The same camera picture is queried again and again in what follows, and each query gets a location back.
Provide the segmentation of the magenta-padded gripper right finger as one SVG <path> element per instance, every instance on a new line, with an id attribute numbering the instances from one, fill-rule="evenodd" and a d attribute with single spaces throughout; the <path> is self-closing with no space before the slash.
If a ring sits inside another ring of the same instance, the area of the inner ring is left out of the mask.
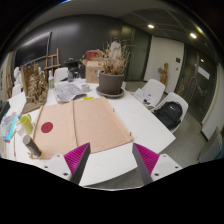
<path id="1" fill-rule="evenodd" d="M 144 185 L 150 184 L 182 169 L 182 167 L 167 154 L 159 155 L 137 143 L 133 144 L 132 153 Z"/>

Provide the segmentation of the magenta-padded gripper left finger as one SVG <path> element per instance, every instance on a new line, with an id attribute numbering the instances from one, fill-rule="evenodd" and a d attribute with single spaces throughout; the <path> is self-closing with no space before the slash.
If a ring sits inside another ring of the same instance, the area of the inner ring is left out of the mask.
<path id="1" fill-rule="evenodd" d="M 78 185 L 90 152 L 90 144 L 86 143 L 64 155 L 56 154 L 43 165 L 43 169 Z"/>

